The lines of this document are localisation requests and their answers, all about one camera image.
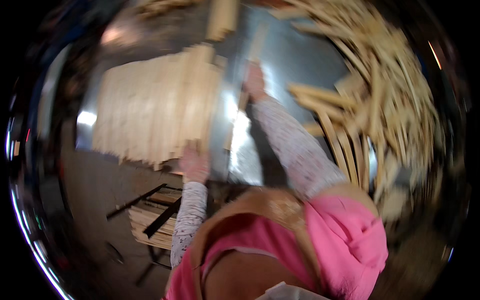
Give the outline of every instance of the concrete floor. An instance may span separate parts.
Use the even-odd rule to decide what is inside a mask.
[[[63,127],[61,159],[68,203],[83,243],[113,298],[161,298],[169,270],[155,267],[144,284],[136,287],[136,279],[149,262],[147,248],[134,240],[127,213],[109,222],[105,215],[161,183],[180,187],[181,178],[132,164],[119,166],[116,159],[98,153],[76,152],[72,124],[66,122]],[[390,252],[370,299],[421,299],[430,289],[446,258],[444,242],[429,224],[425,220],[397,251]],[[106,241],[124,256],[124,264],[109,259]],[[162,263],[170,264],[168,255]]]

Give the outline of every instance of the wood pile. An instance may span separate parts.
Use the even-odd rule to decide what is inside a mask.
[[[367,137],[371,139],[378,161],[373,199],[382,212],[384,204],[411,195],[394,190],[400,167],[412,170],[413,191],[425,184],[434,147],[445,151],[443,129],[421,65],[403,32],[367,2],[285,1],[294,6],[271,14],[280,19],[310,16],[313,24],[292,26],[331,39],[350,69],[350,74],[335,84],[337,92],[289,84],[298,103],[317,113],[322,128],[305,126],[326,136],[340,169],[366,192],[371,189]],[[388,210],[388,218],[400,213]]]
[[[169,218],[151,238],[148,238],[147,235],[143,233],[145,228],[155,221],[166,209],[167,206],[153,204],[151,202],[140,202],[128,210],[132,234],[137,242],[171,250],[172,235],[175,222],[177,221],[177,214]]]
[[[220,42],[237,29],[238,0],[212,0],[206,39]]]
[[[227,60],[212,45],[105,72],[97,96],[92,148],[154,169],[181,156],[187,140],[207,151]]]
[[[185,7],[203,0],[138,0],[136,9],[142,18],[151,18],[176,7]]]

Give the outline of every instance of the brown vest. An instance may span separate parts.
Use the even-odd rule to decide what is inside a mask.
[[[239,214],[263,216],[293,231],[305,267],[312,278],[316,278],[317,290],[320,291],[321,273],[315,249],[306,230],[303,203],[285,190],[251,188],[206,220],[190,244],[190,260],[194,268],[193,281],[198,300],[203,299],[200,266],[204,263],[206,250],[222,233],[228,231],[222,222]]]

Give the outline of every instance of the gray sleeve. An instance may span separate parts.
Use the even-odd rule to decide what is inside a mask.
[[[207,187],[195,181],[183,185],[177,222],[173,229],[170,263],[172,268],[180,264],[185,250],[206,218]]]
[[[253,105],[253,114],[266,133],[298,197],[309,200],[325,188],[347,182],[345,175],[328,159],[318,141],[280,103],[267,97]]]

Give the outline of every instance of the metal table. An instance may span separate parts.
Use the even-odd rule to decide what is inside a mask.
[[[176,53],[183,47],[204,41],[208,12],[209,3],[204,1],[161,17],[141,20],[133,7],[124,8],[102,36],[96,67],[80,113],[96,115],[96,95],[106,70],[131,61]],[[231,152],[223,149],[230,124],[237,115],[246,57],[258,24],[269,24],[260,54],[267,93],[278,99],[301,123],[312,122],[314,117],[295,103],[286,90],[287,82],[333,88],[334,82],[347,72],[341,54],[332,43],[325,38],[296,32],[290,26],[291,21],[279,21],[265,8],[242,4],[236,32],[221,43],[213,43],[216,54],[228,59],[228,67],[211,132],[212,180],[250,185],[287,184],[285,173],[249,107],[247,114],[240,114],[235,122]],[[325,140],[321,138],[319,142],[332,159]],[[76,149],[91,150],[91,147],[92,126],[77,122]]]

